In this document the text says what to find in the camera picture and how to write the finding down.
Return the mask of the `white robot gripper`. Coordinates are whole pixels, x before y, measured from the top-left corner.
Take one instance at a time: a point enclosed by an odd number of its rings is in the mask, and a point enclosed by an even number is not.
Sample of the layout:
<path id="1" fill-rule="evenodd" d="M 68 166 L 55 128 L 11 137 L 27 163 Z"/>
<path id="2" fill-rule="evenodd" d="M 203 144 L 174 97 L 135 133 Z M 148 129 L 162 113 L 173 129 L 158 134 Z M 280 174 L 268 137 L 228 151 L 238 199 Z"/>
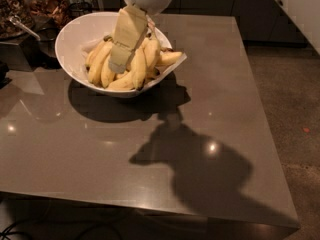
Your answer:
<path id="1" fill-rule="evenodd" d="M 117 74 L 125 71 L 147 33 L 146 13 L 148 15 L 160 14 L 172 0 L 124 1 L 128 6 L 119 10 L 109 58 L 109 67 Z"/>

